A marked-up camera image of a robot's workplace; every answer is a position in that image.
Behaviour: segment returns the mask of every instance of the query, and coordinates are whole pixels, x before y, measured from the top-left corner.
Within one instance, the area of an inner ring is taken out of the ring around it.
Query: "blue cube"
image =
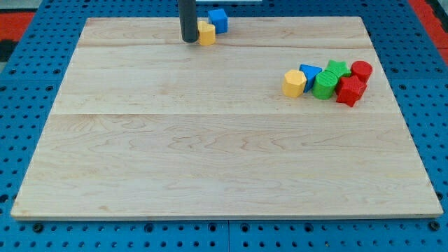
[[[305,85],[305,89],[303,90],[303,92],[308,92],[313,88],[314,80],[316,80],[316,75],[322,72],[322,68],[301,64],[299,66],[299,71],[302,71],[305,74],[305,77],[307,77],[307,84]]]
[[[215,26],[216,34],[225,33],[228,30],[227,14],[223,9],[209,11],[209,24]]]

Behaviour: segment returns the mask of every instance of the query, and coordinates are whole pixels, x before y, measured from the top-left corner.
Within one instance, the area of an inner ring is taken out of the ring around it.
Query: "green block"
[[[336,75],[326,70],[322,71],[314,80],[313,95],[317,99],[329,99],[333,95],[336,85]]]
[[[346,62],[337,62],[332,59],[327,64],[327,68],[325,71],[332,72],[336,75],[337,79],[339,80],[341,77],[350,77],[351,71],[347,67]]]

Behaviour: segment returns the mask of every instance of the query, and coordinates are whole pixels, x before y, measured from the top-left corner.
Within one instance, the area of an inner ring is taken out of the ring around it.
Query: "black cylinder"
[[[178,0],[182,39],[187,43],[198,40],[196,0]]]

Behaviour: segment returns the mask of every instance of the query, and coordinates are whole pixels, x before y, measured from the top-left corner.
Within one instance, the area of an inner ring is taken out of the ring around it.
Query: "red surface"
[[[34,17],[34,13],[0,13],[0,41],[12,40],[18,42],[29,23]]]
[[[337,88],[339,94],[336,102],[353,107],[356,101],[363,96],[367,84],[359,80],[357,76],[342,77]]]
[[[448,64],[448,34],[442,28],[440,20],[434,15],[433,8],[425,0],[409,0],[409,4],[439,50],[445,64]]]
[[[372,66],[365,61],[356,61],[351,65],[351,75],[356,75],[360,81],[367,83],[370,74],[372,74]]]

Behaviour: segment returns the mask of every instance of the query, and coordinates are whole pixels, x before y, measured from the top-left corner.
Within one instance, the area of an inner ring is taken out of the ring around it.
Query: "red block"
[[[367,83],[372,72],[372,66],[365,61],[360,60],[351,65],[351,75],[356,75],[364,83]]]
[[[342,77],[339,85],[336,102],[345,103],[353,107],[364,94],[367,84],[359,80],[357,76]]]

